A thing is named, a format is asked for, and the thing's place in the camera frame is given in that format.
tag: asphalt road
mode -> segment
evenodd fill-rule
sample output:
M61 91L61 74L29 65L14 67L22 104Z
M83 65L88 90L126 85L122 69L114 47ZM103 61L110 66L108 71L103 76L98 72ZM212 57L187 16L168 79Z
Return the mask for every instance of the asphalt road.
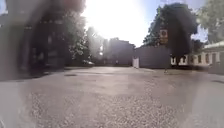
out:
M221 128L224 77L96 67L0 82L0 128Z

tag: white building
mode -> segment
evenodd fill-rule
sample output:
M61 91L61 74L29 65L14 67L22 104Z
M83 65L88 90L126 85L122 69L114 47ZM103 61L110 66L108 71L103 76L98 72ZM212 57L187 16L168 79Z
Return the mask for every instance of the white building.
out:
M180 65L194 65L200 67L208 67L215 63L224 63L224 41L205 45L200 52L186 55L186 59L181 59L180 61ZM171 59L171 64L176 64L175 59Z

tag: wall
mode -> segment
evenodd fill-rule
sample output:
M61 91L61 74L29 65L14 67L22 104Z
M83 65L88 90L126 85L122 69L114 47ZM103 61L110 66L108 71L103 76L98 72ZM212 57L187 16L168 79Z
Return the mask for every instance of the wall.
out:
M206 54L209 55L209 62L206 62ZM201 53L197 53L197 54L193 55L193 58L194 58L193 63L191 63L190 60L188 60L188 59L190 59L189 55L186 55L185 56L186 57L185 62L183 61L183 59L181 59L179 65L190 65L190 64L192 64L192 65L195 65L195 66L207 67L207 66L209 66L210 64L213 63L212 62L212 54L216 55L215 56L216 57L216 62L220 62L220 60L221 60L220 59L220 54L221 54L220 52L201 52ZM198 61L199 55L201 56L201 62L200 63ZM171 64L176 65L175 62L176 62L175 59L171 58Z
M140 68L163 69L170 67L170 52L164 46L137 48L134 56L139 58Z

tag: building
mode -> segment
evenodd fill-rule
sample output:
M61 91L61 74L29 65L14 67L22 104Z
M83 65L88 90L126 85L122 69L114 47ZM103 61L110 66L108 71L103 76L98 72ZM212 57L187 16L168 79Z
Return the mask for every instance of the building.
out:
M135 68L164 69L170 67L170 51L165 46L143 46L134 51Z
M106 63L119 66L131 66L134 47L128 41L111 39L106 47L104 47Z
M224 64L224 41L205 45L199 52L186 55L186 59L181 59L180 61L180 65L192 65L204 68L216 63ZM171 64L176 64L175 59L171 59Z

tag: sky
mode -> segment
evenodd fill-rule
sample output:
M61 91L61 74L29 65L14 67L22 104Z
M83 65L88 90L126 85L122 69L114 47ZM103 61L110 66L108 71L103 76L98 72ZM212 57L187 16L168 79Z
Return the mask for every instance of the sky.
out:
M93 26L106 39L118 37L137 47L143 44L148 28L159 5L184 0L86 0L87 27ZM193 10L204 5L205 0L185 0ZM5 13L5 0L0 0L0 14ZM193 38L206 41L207 32L199 28Z

